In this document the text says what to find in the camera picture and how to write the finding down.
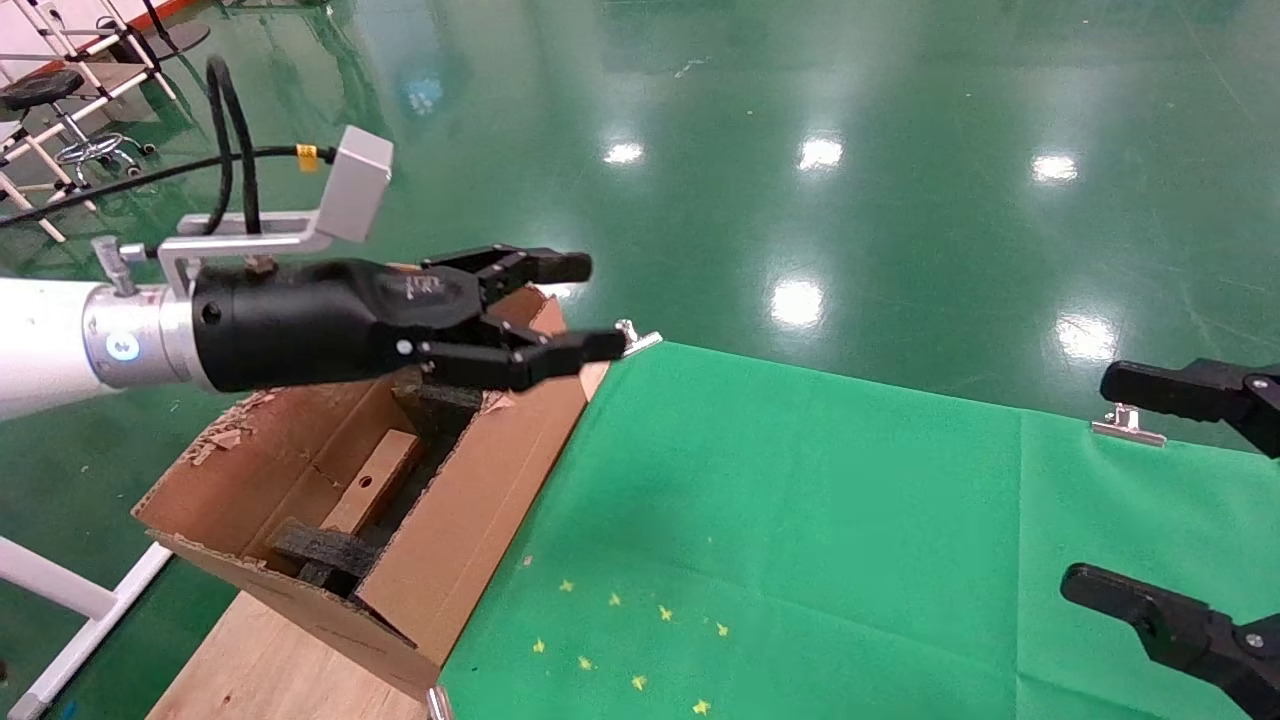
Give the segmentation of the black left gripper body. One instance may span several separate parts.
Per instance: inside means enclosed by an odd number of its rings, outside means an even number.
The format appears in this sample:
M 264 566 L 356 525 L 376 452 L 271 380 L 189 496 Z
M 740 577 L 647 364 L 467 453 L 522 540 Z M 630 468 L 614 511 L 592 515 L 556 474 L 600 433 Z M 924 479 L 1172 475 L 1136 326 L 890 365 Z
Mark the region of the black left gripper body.
M 449 268 L 367 260 L 282 265 L 265 275 L 207 266 L 191 295 L 198 364 L 220 392 L 369 380 L 422 360 L 485 307 Z

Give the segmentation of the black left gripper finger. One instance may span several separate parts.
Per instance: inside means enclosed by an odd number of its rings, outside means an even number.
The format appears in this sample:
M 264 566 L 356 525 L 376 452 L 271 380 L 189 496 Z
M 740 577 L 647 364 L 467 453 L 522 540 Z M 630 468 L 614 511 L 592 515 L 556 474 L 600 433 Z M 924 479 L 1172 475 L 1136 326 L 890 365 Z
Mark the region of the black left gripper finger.
M 577 375 L 589 364 L 618 360 L 627 345 L 620 329 L 549 334 L 506 320 L 470 320 L 399 340 L 398 356 L 444 386 L 524 392 Z
M 593 274 L 586 252 L 524 249 L 504 243 L 468 249 L 422 260 L 422 269 L 452 268 L 475 281 L 485 304 L 494 304 L 527 284 L 584 283 Z

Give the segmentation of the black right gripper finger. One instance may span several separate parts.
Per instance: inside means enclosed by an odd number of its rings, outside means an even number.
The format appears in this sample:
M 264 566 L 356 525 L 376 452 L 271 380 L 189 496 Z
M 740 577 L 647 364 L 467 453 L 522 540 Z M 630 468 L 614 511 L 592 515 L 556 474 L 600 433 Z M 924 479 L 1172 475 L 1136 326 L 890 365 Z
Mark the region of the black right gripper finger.
M 1279 615 L 1239 624 L 1192 597 L 1087 562 L 1061 596 L 1128 624 L 1149 661 L 1217 687 L 1251 719 L 1279 717 Z
M 1192 421 L 1225 423 L 1270 459 L 1279 457 L 1279 365 L 1197 359 L 1181 369 L 1111 363 L 1100 382 L 1112 402 Z

